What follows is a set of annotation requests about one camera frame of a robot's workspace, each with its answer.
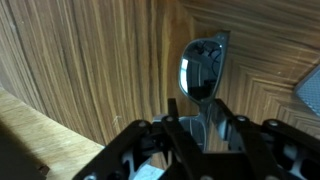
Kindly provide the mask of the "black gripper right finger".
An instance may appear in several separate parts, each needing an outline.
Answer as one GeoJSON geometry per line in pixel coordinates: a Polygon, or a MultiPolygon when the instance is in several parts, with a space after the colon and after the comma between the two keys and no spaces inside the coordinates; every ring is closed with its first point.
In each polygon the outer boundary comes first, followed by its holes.
{"type": "Polygon", "coordinates": [[[277,119],[262,124],[235,115],[221,99],[213,123],[230,151],[245,157],[255,180],[320,180],[320,141],[277,119]]]}

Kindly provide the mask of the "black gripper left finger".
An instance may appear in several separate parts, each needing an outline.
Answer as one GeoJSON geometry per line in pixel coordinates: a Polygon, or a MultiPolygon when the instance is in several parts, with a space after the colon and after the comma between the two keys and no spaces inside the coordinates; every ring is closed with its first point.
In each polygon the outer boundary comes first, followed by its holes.
{"type": "Polygon", "coordinates": [[[155,154],[162,154],[168,168],[159,180],[194,180],[201,177],[196,163],[208,146],[208,121],[201,111],[179,116],[176,100],[168,100],[169,113],[153,122],[135,120],[72,180],[133,180],[155,154]]]}

